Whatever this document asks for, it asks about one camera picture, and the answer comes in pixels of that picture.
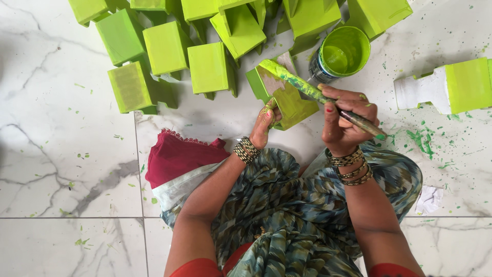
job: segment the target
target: paintbrush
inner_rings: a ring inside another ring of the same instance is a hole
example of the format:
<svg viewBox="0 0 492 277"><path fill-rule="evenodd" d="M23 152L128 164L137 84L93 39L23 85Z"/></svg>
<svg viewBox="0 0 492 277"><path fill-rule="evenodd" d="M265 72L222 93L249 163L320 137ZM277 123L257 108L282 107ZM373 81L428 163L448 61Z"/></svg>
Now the paintbrush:
<svg viewBox="0 0 492 277"><path fill-rule="evenodd" d="M333 103L337 101L333 98L328 98L324 96L318 88L304 81L300 77L290 73L285 67L279 65L275 61L265 59L262 60L262 62L260 62L260 66L270 71L273 75L286 80L291 85L296 87L298 90L300 90L301 92L305 93L306 95L310 96L311 98L317 100L322 104L328 101ZM368 132L371 135L375 136L376 139L385 140L388 137L387 133L385 133L380 128L376 127L372 122L370 122L366 118L363 118L360 115L347 110L338 109L338 112L341 117L345 118L355 126L361 128L363 131Z"/></svg>

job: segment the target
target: paint can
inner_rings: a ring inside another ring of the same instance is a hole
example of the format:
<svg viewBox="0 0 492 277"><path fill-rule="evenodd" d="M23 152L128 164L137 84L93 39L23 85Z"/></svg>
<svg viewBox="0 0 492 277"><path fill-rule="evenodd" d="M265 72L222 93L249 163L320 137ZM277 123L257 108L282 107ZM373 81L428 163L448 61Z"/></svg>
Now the paint can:
<svg viewBox="0 0 492 277"><path fill-rule="evenodd" d="M309 74L311 79L329 84L359 72L366 65L369 54L366 34L356 27L343 26L329 33L313 54Z"/></svg>

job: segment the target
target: maroon cloth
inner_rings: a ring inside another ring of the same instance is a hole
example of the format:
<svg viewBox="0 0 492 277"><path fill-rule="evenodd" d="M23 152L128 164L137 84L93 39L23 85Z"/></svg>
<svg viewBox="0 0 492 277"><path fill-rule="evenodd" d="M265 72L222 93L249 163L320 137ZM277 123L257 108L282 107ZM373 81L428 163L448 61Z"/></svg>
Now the maroon cloth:
<svg viewBox="0 0 492 277"><path fill-rule="evenodd" d="M225 143L217 138L208 145L197 139L183 139L180 134L163 129L157 136L157 144L151 148L145 179L155 189L194 169L220 163L230 156L224 149Z"/></svg>

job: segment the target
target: paint can label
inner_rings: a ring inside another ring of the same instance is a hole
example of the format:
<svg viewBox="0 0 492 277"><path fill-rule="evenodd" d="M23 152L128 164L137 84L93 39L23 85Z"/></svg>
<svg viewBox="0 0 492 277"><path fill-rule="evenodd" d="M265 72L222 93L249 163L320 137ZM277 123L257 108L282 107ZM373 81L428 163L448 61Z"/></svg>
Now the paint can label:
<svg viewBox="0 0 492 277"><path fill-rule="evenodd" d="M321 55L319 54L320 49L321 48L318 48L318 50L313 54L311 60L309 61L309 74L311 78L320 83L333 83L336 80L340 79L340 77L333 76L325 70L321 63Z"/></svg>

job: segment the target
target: hand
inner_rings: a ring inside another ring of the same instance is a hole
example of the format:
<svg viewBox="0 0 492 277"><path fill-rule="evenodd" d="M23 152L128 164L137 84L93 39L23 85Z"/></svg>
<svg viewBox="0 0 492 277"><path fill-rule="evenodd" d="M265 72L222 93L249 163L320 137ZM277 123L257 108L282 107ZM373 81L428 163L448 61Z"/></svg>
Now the hand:
<svg viewBox="0 0 492 277"><path fill-rule="evenodd" d="M318 88L323 91L324 96L337 99L335 104L325 104L325 127L321 137L334 157L350 155L355 152L357 145L371 139L372 135L341 118L337 108L352 111L378 126L377 106L369 103L363 93L339 90L324 84L320 84Z"/></svg>
<svg viewBox="0 0 492 277"><path fill-rule="evenodd" d="M277 107L275 99L272 98L265 107L261 109L256 118L253 131L251 131L251 135L249 135L249 141L256 149L260 150L265 148L268 142L269 126L273 126L273 124L280 121L280 119L282 119L282 114Z"/></svg>

